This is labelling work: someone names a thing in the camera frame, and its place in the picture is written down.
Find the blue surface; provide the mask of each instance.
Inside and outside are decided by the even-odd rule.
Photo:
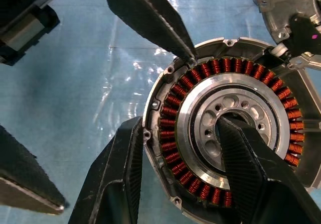
[[[195,44],[246,36],[273,43],[252,0],[169,0]],[[67,223],[90,164],[121,122],[142,115],[173,59],[119,20],[106,0],[54,0],[61,23],[14,67],[0,65],[0,122],[65,195],[61,216],[0,208],[0,223]],[[320,73],[311,71],[317,89]],[[321,205],[321,191],[313,194]],[[193,223],[166,198],[146,155],[138,223]]]

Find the copper winding coil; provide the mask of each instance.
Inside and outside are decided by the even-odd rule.
[[[174,127],[175,126],[175,120],[169,120],[169,119],[159,119],[158,125],[160,127]]]
[[[165,101],[166,102],[168,102],[168,103],[170,103],[170,104],[172,104],[172,105],[175,105],[175,106],[180,106],[180,104],[181,104],[181,100],[179,100],[177,97],[175,97],[175,96],[173,96],[173,95],[171,95],[171,94],[169,94],[168,96],[167,96],[167,98],[165,99]]]
[[[231,59],[223,58],[223,71],[224,72],[231,72]]]
[[[181,158],[181,157],[180,157],[179,153],[178,153],[178,152],[175,152],[175,153],[172,153],[172,154],[166,156],[166,157],[165,157],[165,160],[166,160],[167,163],[170,164],[170,163],[173,163],[173,162],[179,160],[180,158]]]
[[[226,191],[224,195],[224,206],[231,207],[232,206],[232,192]]]
[[[283,86],[283,81],[281,79],[277,79],[273,84],[271,85],[271,89],[273,92],[276,92],[278,89],[280,89]]]
[[[265,76],[262,78],[261,82],[263,82],[265,85],[268,85],[274,77],[275,77],[275,73],[268,71],[265,74]]]
[[[196,82],[199,82],[202,80],[202,77],[200,76],[200,73],[198,72],[198,70],[196,68],[193,68],[191,70],[191,75],[192,75],[193,79],[196,80]]]
[[[242,68],[243,68],[243,61],[241,59],[234,59],[234,71],[235,72],[242,72]]]
[[[206,200],[207,197],[209,196],[210,194],[210,190],[211,190],[211,187],[209,185],[204,185],[203,188],[202,188],[202,191],[200,193],[200,198],[202,200]]]
[[[290,122],[290,130],[303,130],[304,123],[303,121],[291,121]]]
[[[291,90],[288,87],[282,88],[278,93],[277,96],[280,100],[286,99],[291,95]]]
[[[298,144],[294,144],[294,143],[290,143],[289,152],[294,153],[294,154],[298,154],[298,155],[302,155],[303,146],[298,145]]]
[[[194,87],[194,84],[190,81],[190,79],[186,76],[183,76],[180,78],[181,83],[190,90],[192,87]]]
[[[190,179],[193,177],[193,174],[190,172],[190,171],[188,171],[185,175],[183,175],[181,178],[180,178],[180,183],[182,184],[182,185],[186,185],[189,181],[190,181]]]
[[[246,61],[244,64],[244,74],[251,75],[254,68],[254,63],[252,61]]]
[[[176,109],[173,109],[171,107],[163,106],[161,114],[175,117],[177,115],[177,112],[178,111]]]
[[[304,142],[304,134],[290,133],[290,140],[293,142]]]
[[[162,144],[162,150],[163,151],[169,151],[176,149],[176,142],[168,142]]]
[[[285,159],[287,163],[297,167],[299,165],[300,159],[292,154],[286,154]]]
[[[289,110],[287,112],[287,117],[289,118],[289,120],[301,118],[302,117],[302,112],[299,109]]]
[[[185,169],[186,169],[185,163],[184,163],[184,162],[181,162],[180,164],[174,166],[174,167],[172,168],[172,171],[173,171],[173,174],[174,174],[174,175],[178,175],[178,174],[180,174],[180,173],[181,173],[183,170],[185,170]]]
[[[297,106],[297,100],[294,97],[287,98],[282,102],[285,109],[293,108]]]
[[[219,61],[217,59],[212,59],[210,62],[211,62],[211,66],[214,74],[221,73],[221,67],[220,67]]]
[[[171,139],[175,137],[175,131],[160,131],[159,136],[161,139]]]
[[[212,203],[218,205],[220,203],[220,195],[221,195],[221,190],[218,188],[215,188],[213,197],[212,197]]]
[[[211,70],[209,68],[208,63],[201,64],[201,70],[205,77],[211,76]]]
[[[264,67],[262,65],[257,64],[253,73],[253,77],[257,80],[260,80],[263,72],[264,72]]]
[[[190,193],[194,194],[198,190],[198,188],[200,188],[201,183],[202,182],[199,179],[193,180],[189,187]]]
[[[175,93],[177,96],[179,97],[182,97],[184,98],[187,94],[187,92],[181,87],[179,86],[178,84],[175,84],[173,87],[172,87],[172,91],[173,93]]]

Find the blue tablecloth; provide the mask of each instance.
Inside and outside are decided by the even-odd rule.
[[[169,0],[194,44],[225,37],[273,44],[252,0]],[[90,164],[119,125],[142,115],[173,55],[140,37],[106,0],[54,0],[61,23],[14,67],[0,65],[0,123],[65,195],[61,216],[0,208],[0,223],[67,223]],[[320,73],[311,71],[321,90]],[[313,197],[321,205],[321,191]],[[166,198],[144,155],[139,223],[193,223]]]

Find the circular flange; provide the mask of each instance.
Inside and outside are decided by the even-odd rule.
[[[290,133],[282,102],[253,77],[223,73],[196,85],[179,109],[175,127],[178,149],[192,172],[204,182],[223,189],[229,189],[229,185],[214,126],[216,119],[226,113],[236,113],[255,126],[281,158],[287,153]]]

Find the copper wire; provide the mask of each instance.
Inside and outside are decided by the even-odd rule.
[[[170,163],[173,163],[173,162],[179,160],[180,159],[180,155],[179,155],[178,152],[175,152],[175,153],[172,153],[172,154],[166,156],[165,159],[166,159],[166,162],[168,164],[170,164]]]
[[[200,198],[202,200],[206,200],[207,197],[209,196],[210,194],[210,190],[211,190],[211,187],[207,184],[205,184],[201,190],[201,193],[200,193]]]
[[[220,195],[221,195],[221,190],[218,188],[215,188],[213,197],[212,197],[212,203],[218,205],[220,203]]]
[[[286,154],[285,159],[287,163],[297,167],[299,165],[300,159],[292,154]]]
[[[193,177],[193,174],[190,172],[190,171],[188,171],[186,174],[184,174],[181,178],[180,178],[180,183],[182,184],[182,185],[186,185],[189,181],[190,181],[190,179]]]
[[[234,71],[235,72],[242,72],[242,68],[243,68],[243,61],[241,59],[234,59]]]
[[[170,103],[170,104],[174,105],[174,106],[180,106],[180,104],[181,104],[181,102],[182,102],[180,99],[178,99],[177,97],[175,97],[175,96],[173,96],[173,95],[171,95],[171,94],[169,94],[169,95],[167,96],[167,98],[165,99],[165,101],[166,101],[167,103]]]
[[[170,151],[176,149],[176,142],[168,142],[162,144],[163,151]]]
[[[165,128],[166,127],[174,127],[175,126],[175,120],[169,120],[169,119],[160,118],[158,125],[160,127],[165,127]]]
[[[190,193],[194,194],[198,190],[198,188],[200,188],[201,183],[202,182],[199,179],[193,180],[189,187]]]
[[[302,133],[290,133],[290,140],[293,142],[304,142],[304,138]]]
[[[290,130],[303,130],[303,121],[290,121]]]
[[[277,96],[280,100],[286,99],[291,95],[291,90],[288,87],[280,89],[280,91],[277,92]]]
[[[192,87],[194,87],[194,84],[190,81],[190,79],[186,76],[183,76],[180,78],[180,82],[190,90]]]
[[[268,85],[274,77],[275,77],[275,73],[268,71],[262,78],[261,82],[263,82],[265,85]]]
[[[159,136],[161,139],[172,139],[175,137],[175,131],[160,131]]]
[[[167,115],[167,116],[173,116],[175,117],[177,115],[177,110],[173,109],[171,107],[163,106],[162,111],[160,111],[162,115]]]
[[[212,70],[213,70],[214,74],[221,73],[221,67],[220,67],[220,63],[219,63],[218,59],[212,59],[212,60],[210,60],[210,63],[211,63]]]
[[[224,206],[225,207],[231,207],[232,206],[232,192],[231,191],[225,191]]]
[[[251,75],[254,68],[254,63],[252,61],[245,61],[244,63],[244,74]]]
[[[180,174],[180,173],[181,173],[183,170],[185,170],[185,169],[186,169],[185,163],[184,163],[184,162],[181,162],[180,164],[174,166],[174,167],[172,168],[172,171],[173,171],[173,174],[174,174],[174,175],[178,175],[178,174]]]
[[[287,98],[282,102],[285,109],[293,108],[297,106],[297,100],[294,97]]]
[[[273,92],[276,92],[278,89],[280,89],[283,86],[283,84],[284,83],[281,79],[277,79],[276,81],[273,82],[270,88],[273,90]]]
[[[209,67],[209,65],[208,65],[207,62],[201,64],[201,70],[202,70],[202,73],[203,73],[203,75],[204,75],[205,77],[211,76],[211,69],[210,69],[210,67]]]
[[[179,97],[182,97],[184,98],[187,94],[187,92],[181,87],[179,86],[178,84],[175,84],[173,87],[172,87],[172,91]]]
[[[289,152],[294,153],[294,154],[298,154],[298,155],[302,155],[303,146],[299,145],[299,144],[290,143]]]
[[[193,68],[191,70],[191,75],[192,75],[193,79],[195,79],[196,82],[199,82],[202,80],[202,77],[196,68]]]
[[[263,72],[264,72],[264,67],[262,65],[257,64],[253,73],[253,77],[257,80],[260,80]]]
[[[223,58],[223,72],[231,72],[231,59]]]
[[[299,109],[292,109],[287,112],[289,120],[297,119],[302,117],[302,112]]]

